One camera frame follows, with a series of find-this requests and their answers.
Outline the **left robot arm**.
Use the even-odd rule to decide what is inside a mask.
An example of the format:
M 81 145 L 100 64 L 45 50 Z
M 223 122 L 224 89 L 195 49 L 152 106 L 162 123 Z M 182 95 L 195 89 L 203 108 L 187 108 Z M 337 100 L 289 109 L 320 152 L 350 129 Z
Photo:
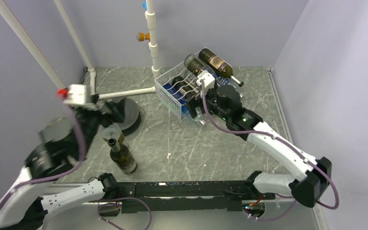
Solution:
M 81 167 L 99 127 L 120 122 L 123 111 L 122 103 L 107 101 L 97 110 L 70 108 L 69 118 L 60 117 L 47 124 L 39 132 L 41 143 L 26 158 L 18 178 L 0 199 L 0 230 L 35 230 L 82 203 L 115 200 L 119 189 L 110 173 L 60 194 L 42 193 Z

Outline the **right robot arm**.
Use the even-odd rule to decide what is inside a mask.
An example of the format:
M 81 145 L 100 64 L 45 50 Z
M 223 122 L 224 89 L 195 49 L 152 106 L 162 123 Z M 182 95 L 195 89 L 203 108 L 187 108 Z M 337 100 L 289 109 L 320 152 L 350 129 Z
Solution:
M 187 101 L 189 111 L 200 108 L 217 129 L 260 147 L 288 170 L 288 174 L 255 171 L 245 185 L 249 198 L 272 193 L 294 198 L 306 207 L 339 207 L 339 194 L 331 180 L 331 161 L 305 153 L 275 132 L 258 114 L 243 107 L 240 94 L 232 86 L 201 89 Z

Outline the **clear glass bottle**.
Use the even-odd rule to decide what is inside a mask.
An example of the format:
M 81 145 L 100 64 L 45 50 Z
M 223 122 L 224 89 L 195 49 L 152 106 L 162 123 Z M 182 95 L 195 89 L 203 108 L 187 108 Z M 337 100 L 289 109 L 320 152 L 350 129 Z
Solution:
M 212 73 L 209 69 L 209 66 L 200 58 L 198 58 L 195 54 L 188 55 L 184 60 L 184 65 L 196 77 L 198 77 L 204 71 Z

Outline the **blue glass bottle silver cap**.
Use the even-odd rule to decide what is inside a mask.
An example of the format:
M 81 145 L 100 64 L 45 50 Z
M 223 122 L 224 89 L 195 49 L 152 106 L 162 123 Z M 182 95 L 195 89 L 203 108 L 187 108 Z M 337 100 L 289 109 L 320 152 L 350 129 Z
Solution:
M 235 79 L 233 80 L 232 78 L 223 78 L 221 76 L 219 76 L 216 73 L 212 74 L 214 76 L 215 80 L 215 85 L 218 86 L 223 86 L 223 85 L 230 85 L 232 87 L 235 88 L 235 91 L 237 91 L 240 94 L 240 97 L 243 97 L 243 93 L 241 92 L 241 87 L 243 86 L 243 82 L 239 82 L 238 80 Z

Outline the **dark green wine bottle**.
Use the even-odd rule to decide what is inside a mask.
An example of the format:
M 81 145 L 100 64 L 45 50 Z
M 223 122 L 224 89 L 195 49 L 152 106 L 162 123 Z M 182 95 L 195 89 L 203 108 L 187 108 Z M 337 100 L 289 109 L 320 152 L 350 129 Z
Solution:
M 181 76 L 173 78 L 172 87 L 177 91 L 177 94 L 181 95 L 179 98 L 184 97 L 187 93 L 199 93 L 199 90 L 193 86 L 192 82 L 189 82 L 188 79 L 184 79 Z

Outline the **dark wine bottle brown label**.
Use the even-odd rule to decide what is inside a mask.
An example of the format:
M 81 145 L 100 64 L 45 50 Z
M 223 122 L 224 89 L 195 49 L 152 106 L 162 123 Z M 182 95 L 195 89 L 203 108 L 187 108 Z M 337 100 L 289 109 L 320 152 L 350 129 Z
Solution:
M 244 82 L 237 79 L 234 76 L 232 66 L 222 59 L 220 56 L 212 52 L 208 48 L 203 48 L 199 53 L 198 57 L 208 64 L 220 77 L 225 79 L 231 79 L 236 85 L 242 87 Z

